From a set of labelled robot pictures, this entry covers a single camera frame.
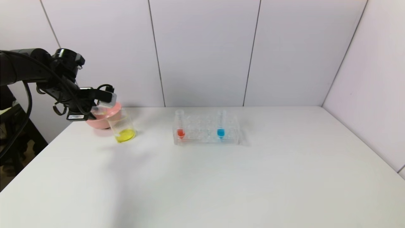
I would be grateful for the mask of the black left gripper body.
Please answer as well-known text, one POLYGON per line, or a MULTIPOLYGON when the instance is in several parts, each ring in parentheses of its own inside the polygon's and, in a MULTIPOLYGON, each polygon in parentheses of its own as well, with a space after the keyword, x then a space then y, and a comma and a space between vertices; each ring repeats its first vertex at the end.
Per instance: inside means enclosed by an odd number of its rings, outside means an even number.
POLYGON ((68 107, 67 117, 68 121, 87 121, 90 116, 90 107, 85 106, 84 108, 79 107, 68 107))

